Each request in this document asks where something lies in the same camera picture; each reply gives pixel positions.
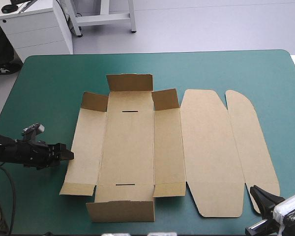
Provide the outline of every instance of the table surface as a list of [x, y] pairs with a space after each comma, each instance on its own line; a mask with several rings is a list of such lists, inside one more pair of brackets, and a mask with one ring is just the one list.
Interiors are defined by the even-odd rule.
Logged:
[[[29, 57], [0, 115], [0, 134], [21, 138], [24, 127], [40, 122], [45, 132], [39, 140], [70, 148], [83, 92], [108, 94], [105, 76], [120, 73], [153, 74], [154, 89], [176, 88], [179, 102], [186, 89], [213, 89], [224, 104], [228, 89], [246, 95], [257, 111], [282, 196], [295, 193], [295, 66], [283, 50]], [[241, 217], [203, 218], [188, 189], [185, 197], [156, 199], [154, 223], [91, 223], [85, 203], [94, 197], [59, 196], [66, 162], [41, 171], [5, 167], [16, 183], [15, 234], [241, 235], [260, 220], [247, 190]], [[0, 202], [8, 222], [10, 193], [0, 172]]]

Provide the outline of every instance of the white cabinet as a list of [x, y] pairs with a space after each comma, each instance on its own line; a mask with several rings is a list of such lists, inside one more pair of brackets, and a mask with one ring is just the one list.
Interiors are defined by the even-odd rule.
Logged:
[[72, 35], [55, 0], [38, 0], [25, 12], [3, 14], [10, 0], [0, 0], [0, 26], [24, 62], [32, 55], [72, 54]]

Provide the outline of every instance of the cardboard panel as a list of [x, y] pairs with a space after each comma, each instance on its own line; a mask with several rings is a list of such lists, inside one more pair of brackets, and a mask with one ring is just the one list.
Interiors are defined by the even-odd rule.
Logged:
[[106, 117], [106, 112], [80, 109], [71, 149], [74, 159], [69, 161], [60, 194], [93, 195], [92, 189], [98, 179]]
[[242, 214], [244, 184], [232, 182], [188, 181], [198, 211], [204, 217], [240, 217]]
[[153, 123], [153, 111], [108, 112], [99, 185], [154, 185]]
[[156, 111], [179, 108], [177, 91], [175, 88], [152, 92]]
[[154, 222], [154, 201], [87, 203], [92, 222]]
[[[248, 190], [257, 185], [280, 195], [279, 182], [253, 105], [244, 95], [232, 90], [226, 91], [226, 100]], [[252, 197], [251, 200], [259, 212]]]
[[81, 108], [105, 112], [107, 111], [108, 96], [84, 92], [83, 99], [81, 103]]
[[152, 75], [107, 75], [110, 91], [153, 91]]
[[111, 92], [108, 112], [153, 111], [154, 104], [150, 91]]
[[185, 195], [185, 167], [179, 108], [155, 111], [154, 197]]
[[189, 89], [180, 112], [186, 178], [199, 213], [239, 217], [244, 177], [227, 109], [216, 92]]
[[95, 202], [153, 201], [154, 185], [106, 185], [97, 186]]

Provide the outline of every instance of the gray floor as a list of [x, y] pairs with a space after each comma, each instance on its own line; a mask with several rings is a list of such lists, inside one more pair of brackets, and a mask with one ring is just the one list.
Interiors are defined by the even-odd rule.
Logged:
[[[98, 0], [75, 0], [98, 11]], [[295, 0], [134, 0], [138, 31], [129, 24], [84, 27], [75, 54], [285, 49], [295, 55]], [[127, 0], [111, 0], [113, 13]], [[0, 112], [16, 74], [0, 76]]]

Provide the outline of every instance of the white drawer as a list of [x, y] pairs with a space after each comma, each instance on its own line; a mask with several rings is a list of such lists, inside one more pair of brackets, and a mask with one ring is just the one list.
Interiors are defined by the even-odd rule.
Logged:
[[22, 62], [33, 55], [67, 55], [71, 54], [65, 41], [41, 44], [15, 50]]
[[53, 11], [39, 14], [18, 16], [0, 20], [0, 26], [5, 34], [40, 30], [59, 26]]
[[7, 35], [14, 49], [63, 41], [60, 27], [38, 29]]

